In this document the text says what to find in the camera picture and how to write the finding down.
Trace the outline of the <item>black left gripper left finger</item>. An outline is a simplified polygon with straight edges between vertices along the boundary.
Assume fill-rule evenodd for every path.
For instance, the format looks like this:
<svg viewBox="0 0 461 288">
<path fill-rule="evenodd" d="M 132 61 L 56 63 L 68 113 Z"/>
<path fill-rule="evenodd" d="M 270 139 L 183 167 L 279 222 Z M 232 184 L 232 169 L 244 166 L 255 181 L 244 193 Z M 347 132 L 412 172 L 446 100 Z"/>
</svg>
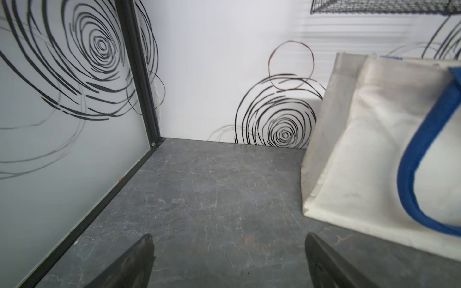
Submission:
<svg viewBox="0 0 461 288">
<path fill-rule="evenodd" d="M 86 288 L 147 288 L 155 261 L 154 242 L 145 234 Z"/>
</svg>

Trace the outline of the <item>white bag with blue handles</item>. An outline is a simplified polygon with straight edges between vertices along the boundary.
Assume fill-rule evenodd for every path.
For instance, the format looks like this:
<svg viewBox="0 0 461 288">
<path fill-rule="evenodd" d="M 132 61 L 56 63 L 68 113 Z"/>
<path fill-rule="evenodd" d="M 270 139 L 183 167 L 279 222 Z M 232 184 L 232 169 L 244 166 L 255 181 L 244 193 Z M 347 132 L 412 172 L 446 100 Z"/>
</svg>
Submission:
<svg viewBox="0 0 461 288">
<path fill-rule="evenodd" d="M 460 65 L 337 54 L 301 164 L 303 215 L 460 260 L 460 237 L 411 218 L 397 192 L 403 154 Z"/>
</svg>

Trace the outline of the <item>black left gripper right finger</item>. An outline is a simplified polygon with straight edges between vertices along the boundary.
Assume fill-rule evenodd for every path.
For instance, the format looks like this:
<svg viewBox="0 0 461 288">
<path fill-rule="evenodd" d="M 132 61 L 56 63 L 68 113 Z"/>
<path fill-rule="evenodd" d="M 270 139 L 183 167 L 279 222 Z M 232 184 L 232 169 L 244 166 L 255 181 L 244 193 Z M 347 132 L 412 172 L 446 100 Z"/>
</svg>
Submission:
<svg viewBox="0 0 461 288">
<path fill-rule="evenodd" d="M 315 288 L 376 288 L 377 285 L 317 234 L 305 240 L 306 258 Z"/>
</svg>

